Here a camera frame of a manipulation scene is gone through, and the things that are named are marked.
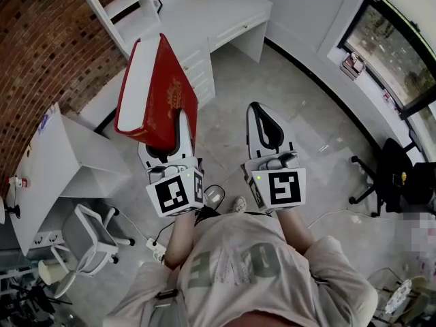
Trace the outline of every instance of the stack of books on window sill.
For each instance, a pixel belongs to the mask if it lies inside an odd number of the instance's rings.
[[[365,64],[357,53],[353,52],[347,55],[347,58],[342,62],[340,68],[349,78],[355,80],[360,73],[365,70]]]

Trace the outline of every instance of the white chair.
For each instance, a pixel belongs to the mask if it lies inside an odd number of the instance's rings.
[[[51,250],[67,272],[57,288],[54,297],[62,296],[77,275],[92,277],[98,273],[107,262],[116,264],[118,258],[114,255],[118,252],[118,245],[133,246],[135,241],[130,238],[115,238],[107,231],[107,226],[113,215],[118,210],[111,208],[104,222],[101,216],[89,208],[78,204],[74,212],[65,220],[62,226],[62,237],[65,241],[63,245],[53,245]],[[58,249],[70,252],[77,260],[74,270],[69,271]]]

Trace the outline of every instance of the red book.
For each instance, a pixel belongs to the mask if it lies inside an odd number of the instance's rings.
[[[169,153],[176,148],[176,119],[184,109],[195,146],[197,103],[165,35],[136,41],[124,74],[115,130]]]

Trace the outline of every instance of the shirt sleeve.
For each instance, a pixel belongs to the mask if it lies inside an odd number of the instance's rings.
[[[331,236],[321,238],[307,250],[305,257],[311,273],[327,281],[330,288],[355,311],[361,325],[368,326],[377,308],[377,291],[352,268],[340,242]]]
[[[106,316],[104,327],[138,327],[144,304],[166,289],[171,270],[166,266],[145,262],[124,299]]]

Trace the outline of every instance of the picture frame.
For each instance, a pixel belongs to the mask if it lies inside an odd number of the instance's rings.
[[[161,8],[162,8],[162,1],[161,0],[152,0],[153,1],[153,5],[156,7],[157,9],[157,13],[160,12]]]

